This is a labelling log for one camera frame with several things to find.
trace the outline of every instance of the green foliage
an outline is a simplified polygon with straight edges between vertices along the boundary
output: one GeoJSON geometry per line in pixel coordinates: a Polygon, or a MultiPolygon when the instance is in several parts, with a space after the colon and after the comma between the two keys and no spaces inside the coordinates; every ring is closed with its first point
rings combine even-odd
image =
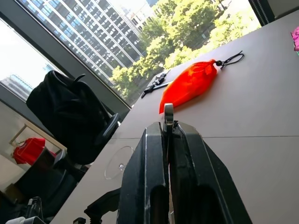
{"type": "Polygon", "coordinates": [[[117,91],[129,102],[163,70],[160,64],[170,69],[260,27],[251,8],[233,15],[224,13],[214,21],[209,40],[200,49],[192,50],[218,15],[216,5],[209,0],[160,0],[154,9],[157,17],[147,20],[143,28],[146,56],[130,68],[117,67],[111,78],[117,91]]]}

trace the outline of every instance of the window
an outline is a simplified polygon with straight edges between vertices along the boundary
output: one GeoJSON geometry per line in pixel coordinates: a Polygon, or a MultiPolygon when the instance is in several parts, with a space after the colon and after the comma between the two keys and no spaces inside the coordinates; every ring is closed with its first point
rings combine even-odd
{"type": "Polygon", "coordinates": [[[132,0],[17,1],[130,105],[163,69],[260,27],[248,0],[153,0],[152,7],[132,0]],[[146,68],[130,69],[142,60],[146,68]]]}
{"type": "Polygon", "coordinates": [[[58,69],[2,20],[0,33],[0,84],[26,101],[44,76],[58,69]]]}

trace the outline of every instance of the transparent disc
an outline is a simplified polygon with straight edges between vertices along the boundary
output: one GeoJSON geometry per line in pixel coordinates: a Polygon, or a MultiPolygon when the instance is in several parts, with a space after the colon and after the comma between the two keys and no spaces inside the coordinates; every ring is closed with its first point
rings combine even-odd
{"type": "Polygon", "coordinates": [[[121,174],[128,164],[131,156],[133,154],[133,149],[130,146],[125,146],[120,148],[109,161],[105,170],[105,179],[111,180],[116,178],[121,174]]]}

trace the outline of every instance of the black bag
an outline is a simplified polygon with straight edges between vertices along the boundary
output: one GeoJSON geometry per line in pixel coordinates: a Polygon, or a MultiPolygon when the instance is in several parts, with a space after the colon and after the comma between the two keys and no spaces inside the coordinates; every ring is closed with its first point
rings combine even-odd
{"type": "Polygon", "coordinates": [[[107,140],[102,140],[110,117],[90,87],[56,71],[50,71],[29,95],[28,108],[54,137],[67,147],[78,164],[95,160],[107,140]]]}

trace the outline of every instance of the office desk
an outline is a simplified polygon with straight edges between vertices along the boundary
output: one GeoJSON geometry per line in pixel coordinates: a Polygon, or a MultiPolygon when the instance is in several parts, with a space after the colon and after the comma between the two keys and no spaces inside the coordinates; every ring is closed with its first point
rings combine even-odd
{"type": "MultiPolygon", "coordinates": [[[[221,46],[195,61],[225,60],[240,50],[245,58],[218,74],[211,90],[175,109],[175,119],[196,127],[229,169],[255,224],[293,224],[299,219],[299,57],[290,32],[299,11],[221,46]]],[[[171,81],[189,64],[174,68],[171,81]]],[[[135,148],[158,114],[163,89],[137,101],[119,129],[83,177],[53,224],[70,224],[84,209],[121,186],[121,175],[106,180],[114,153],[135,148]]],[[[116,212],[103,218],[114,224],[116,212]]]]}

